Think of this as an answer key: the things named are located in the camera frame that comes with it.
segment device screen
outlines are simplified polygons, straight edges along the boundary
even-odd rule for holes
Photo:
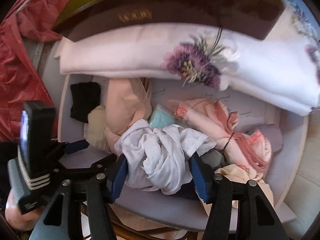
[[[21,123],[20,123],[20,152],[23,158],[23,161],[26,165],[28,165],[28,124],[29,118],[28,114],[25,110],[22,111],[21,115]]]

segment folded white towel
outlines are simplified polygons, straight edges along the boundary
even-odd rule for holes
[[[167,69],[184,64],[184,75],[197,78],[201,75],[186,70],[187,67],[198,64],[198,70],[203,70],[208,66],[209,58],[210,64],[222,74],[217,80],[212,78],[212,83],[218,85],[211,87],[225,90],[230,85],[280,108],[306,115],[318,106],[320,88],[316,66],[305,52],[308,39],[292,34],[290,15],[286,10],[264,41],[223,30],[218,45],[226,48],[214,56],[207,55],[215,43],[218,28],[193,24],[135,25],[76,43],[64,39],[60,72],[110,78],[181,79],[175,70],[169,72]],[[286,32],[286,24],[288,35],[282,34],[276,40],[279,28]],[[191,50],[184,45],[191,48],[197,45],[198,48],[203,41],[202,50]]]
[[[153,129],[141,119],[121,136],[115,150],[128,160],[129,187],[144,191],[161,189],[171,195],[192,179],[187,160],[195,152],[202,155],[215,145],[214,140],[199,131],[175,124]]]

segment turquoise item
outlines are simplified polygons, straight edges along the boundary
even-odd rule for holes
[[[161,108],[156,108],[150,117],[149,124],[152,128],[164,128],[174,124],[175,118]]]

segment red satin cloth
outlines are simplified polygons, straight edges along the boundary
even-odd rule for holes
[[[0,25],[0,141],[16,141],[20,133],[23,102],[53,102],[30,61],[21,36],[34,41],[56,41],[61,36],[51,30],[69,0],[17,0]],[[57,133],[57,122],[54,131]]]

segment silver rivet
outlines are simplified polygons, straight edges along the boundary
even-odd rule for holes
[[[104,173],[98,173],[97,174],[97,179],[104,179],[106,176]]]
[[[63,186],[68,186],[68,185],[70,185],[70,183],[71,183],[70,179],[65,179],[65,180],[62,182],[62,185],[63,185]]]
[[[223,176],[220,174],[220,173],[216,173],[214,176],[213,176],[216,180],[222,180]]]
[[[257,185],[257,182],[256,182],[255,180],[250,179],[250,180],[249,180],[249,185],[250,185],[251,187],[255,187],[255,186]]]

